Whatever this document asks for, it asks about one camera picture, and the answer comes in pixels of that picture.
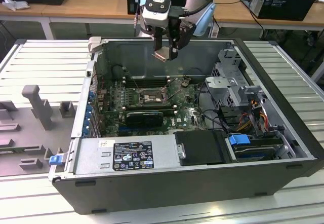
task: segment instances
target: table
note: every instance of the table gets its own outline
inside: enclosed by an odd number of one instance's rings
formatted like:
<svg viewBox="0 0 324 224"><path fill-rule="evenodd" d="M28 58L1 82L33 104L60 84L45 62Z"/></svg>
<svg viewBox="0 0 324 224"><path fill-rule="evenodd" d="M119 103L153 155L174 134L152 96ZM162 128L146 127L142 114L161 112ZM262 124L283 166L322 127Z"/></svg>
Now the table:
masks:
<svg viewBox="0 0 324 224"><path fill-rule="evenodd" d="M215 0L232 3L238 0ZM218 4L215 18L220 27L260 28L242 3ZM133 24L127 14L127 0L65 0L60 6L31 4L30 9L11 11L0 6L0 20L40 22L47 39L54 39L51 22ZM258 20L264 29L322 30L324 4L315 3L304 21Z"/></svg>

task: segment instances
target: motherboard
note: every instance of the motherboard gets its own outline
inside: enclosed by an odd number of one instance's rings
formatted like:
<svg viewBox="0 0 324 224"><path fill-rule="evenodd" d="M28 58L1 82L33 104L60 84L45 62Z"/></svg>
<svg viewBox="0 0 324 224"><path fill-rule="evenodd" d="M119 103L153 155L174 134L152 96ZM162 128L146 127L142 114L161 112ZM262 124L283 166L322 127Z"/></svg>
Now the motherboard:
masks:
<svg viewBox="0 0 324 224"><path fill-rule="evenodd" d="M186 78L115 81L98 94L101 133L115 137L207 129L197 108L198 86Z"/></svg>

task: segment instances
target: green motherboard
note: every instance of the green motherboard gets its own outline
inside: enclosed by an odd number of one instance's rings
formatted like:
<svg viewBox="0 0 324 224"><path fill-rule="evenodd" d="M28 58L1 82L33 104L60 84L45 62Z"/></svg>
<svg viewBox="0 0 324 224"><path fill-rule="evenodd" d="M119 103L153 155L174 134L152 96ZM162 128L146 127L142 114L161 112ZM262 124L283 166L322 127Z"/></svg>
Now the green motherboard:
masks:
<svg viewBox="0 0 324 224"><path fill-rule="evenodd" d="M174 78L162 87L141 87L133 80L117 81L99 94L98 110L102 135L105 137L173 134L178 130L207 129L197 108L197 84ZM159 126L129 127L129 113L163 113Z"/></svg>

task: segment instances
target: metal screw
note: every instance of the metal screw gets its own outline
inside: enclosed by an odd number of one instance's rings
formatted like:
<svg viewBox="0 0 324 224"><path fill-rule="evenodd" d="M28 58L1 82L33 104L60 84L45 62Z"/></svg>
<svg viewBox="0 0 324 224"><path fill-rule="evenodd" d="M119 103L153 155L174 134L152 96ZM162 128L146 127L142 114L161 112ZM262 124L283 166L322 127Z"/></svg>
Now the metal screw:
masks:
<svg viewBox="0 0 324 224"><path fill-rule="evenodd" d="M186 158L183 152L178 152L178 156L179 156L179 159L181 159L181 160Z"/></svg>

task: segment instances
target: power supply label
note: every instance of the power supply label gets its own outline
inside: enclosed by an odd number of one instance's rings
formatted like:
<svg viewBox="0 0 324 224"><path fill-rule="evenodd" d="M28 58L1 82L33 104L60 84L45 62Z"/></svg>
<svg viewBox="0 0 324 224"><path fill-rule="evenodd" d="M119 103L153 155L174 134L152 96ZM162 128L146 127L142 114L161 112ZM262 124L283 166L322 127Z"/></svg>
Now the power supply label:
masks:
<svg viewBox="0 0 324 224"><path fill-rule="evenodd" d="M115 143L112 168L115 171L154 168L152 142Z"/></svg>

